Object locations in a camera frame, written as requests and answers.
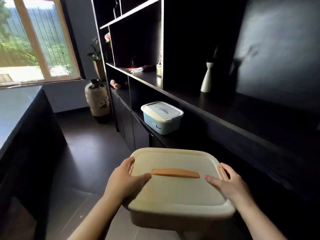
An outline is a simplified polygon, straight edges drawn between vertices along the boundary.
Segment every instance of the white lid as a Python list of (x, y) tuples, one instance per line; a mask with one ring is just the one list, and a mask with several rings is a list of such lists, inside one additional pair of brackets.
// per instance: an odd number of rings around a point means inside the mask
[(173, 118), (183, 116), (183, 111), (165, 102), (153, 102), (141, 106), (141, 110), (161, 123), (171, 122)]
[(220, 164), (212, 155), (201, 151), (142, 148), (131, 156), (135, 158), (131, 172), (133, 176), (151, 173), (153, 169), (178, 168), (196, 171), (200, 178), (152, 175), (129, 204), (129, 210), (214, 219), (227, 218), (234, 214), (234, 205), (220, 190), (205, 180), (206, 174), (227, 180), (219, 173), (217, 167)]

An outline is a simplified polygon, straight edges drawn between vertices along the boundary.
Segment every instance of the window pane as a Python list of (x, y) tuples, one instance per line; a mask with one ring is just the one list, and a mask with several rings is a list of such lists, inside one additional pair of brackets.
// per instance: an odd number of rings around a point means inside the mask
[(74, 75), (66, 39), (53, 1), (23, 0), (51, 76)]
[(0, 0), (0, 85), (44, 79), (13, 0)]

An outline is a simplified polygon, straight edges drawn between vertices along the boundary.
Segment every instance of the window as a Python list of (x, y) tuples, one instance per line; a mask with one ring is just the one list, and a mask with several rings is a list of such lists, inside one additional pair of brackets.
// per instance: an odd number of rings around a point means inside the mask
[(0, 0), (0, 86), (80, 78), (59, 0)]

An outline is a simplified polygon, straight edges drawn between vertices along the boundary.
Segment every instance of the beige storage box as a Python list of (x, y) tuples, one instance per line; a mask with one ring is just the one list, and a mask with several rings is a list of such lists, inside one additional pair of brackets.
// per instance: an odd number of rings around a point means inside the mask
[(135, 158), (128, 169), (131, 175), (153, 173), (128, 205), (133, 224), (163, 230), (209, 230), (216, 221), (234, 214), (234, 205), (205, 180), (206, 174), (228, 180), (212, 155), (142, 148), (131, 156)]

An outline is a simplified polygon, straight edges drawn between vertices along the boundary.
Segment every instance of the window frame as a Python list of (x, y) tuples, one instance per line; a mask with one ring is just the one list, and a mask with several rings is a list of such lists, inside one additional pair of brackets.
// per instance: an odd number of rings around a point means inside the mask
[(23, 0), (13, 0), (16, 6), (16, 10), (18, 12), (18, 15), (20, 16), (22, 26), (25, 30), (26, 36), (29, 39), (30, 45), (33, 48), (35, 52), (35, 56), (39, 62), (39, 68), (42, 72), (44, 80), (32, 80), (32, 81), (21, 81), (21, 82), (15, 82), (15, 84), (19, 83), (21, 85), (28, 85), (28, 84), (41, 84), (41, 83), (48, 83), (48, 82), (58, 82), (58, 81), (69, 81), (69, 80), (78, 80), (82, 79), (82, 73), (80, 72), (77, 56), (75, 54), (74, 46), (71, 41), (70, 33), (68, 31), (68, 26), (65, 20), (65, 15), (63, 12), (62, 4), (60, 0), (46, 0), (46, 1), (52, 1), (55, 5), (55, 8), (57, 10), (57, 15), (61, 24), (61, 29), (63, 32), (63, 35), (65, 37), (66, 41), (66, 47), (69, 52), (70, 61), (72, 64), (72, 67), (74, 68), (74, 75), (63, 75), (63, 76), (51, 76), (49, 71), (49, 66), (45, 60), (45, 56), (42, 53), (42, 49), (40, 46), (40, 43), (38, 41), (36, 32), (33, 28), (30, 16), (28, 14), (28, 11), (25, 7), (25, 4)]

